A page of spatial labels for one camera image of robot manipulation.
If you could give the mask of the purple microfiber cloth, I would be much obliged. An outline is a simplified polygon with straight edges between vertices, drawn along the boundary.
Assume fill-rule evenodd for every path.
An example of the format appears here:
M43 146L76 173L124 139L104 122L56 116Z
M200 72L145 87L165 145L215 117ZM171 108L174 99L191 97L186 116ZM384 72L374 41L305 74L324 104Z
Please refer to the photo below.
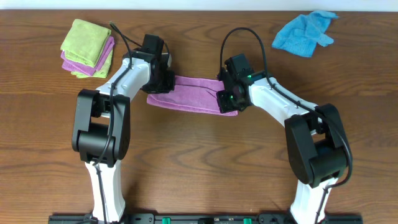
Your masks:
M221 90L224 90L224 85L221 81L176 75L173 91L162 94L150 94L147 96L147 103L170 110L237 116L237 111L220 112L216 93Z

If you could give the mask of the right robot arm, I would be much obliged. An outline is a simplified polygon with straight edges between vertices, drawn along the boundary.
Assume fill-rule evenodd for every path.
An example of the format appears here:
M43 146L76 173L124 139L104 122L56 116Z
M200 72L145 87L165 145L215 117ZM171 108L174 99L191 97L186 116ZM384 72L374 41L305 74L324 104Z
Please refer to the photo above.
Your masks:
M218 75L224 88L216 94L221 113L257 106L285 129L289 164L298 179L290 214L295 223L321 223L331 188L351 162L338 110L318 106L282 87L245 55L227 59Z

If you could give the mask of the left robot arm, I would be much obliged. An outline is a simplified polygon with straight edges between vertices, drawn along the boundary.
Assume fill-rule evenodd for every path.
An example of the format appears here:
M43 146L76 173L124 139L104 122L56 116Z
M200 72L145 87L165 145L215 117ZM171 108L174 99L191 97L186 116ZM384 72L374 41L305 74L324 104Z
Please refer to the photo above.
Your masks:
M140 47L128 49L119 70L95 90L83 89L76 102L72 148L90 174L94 209L90 223L122 223L126 203L121 161L131 138L131 101L174 90L171 55L158 35L147 34Z

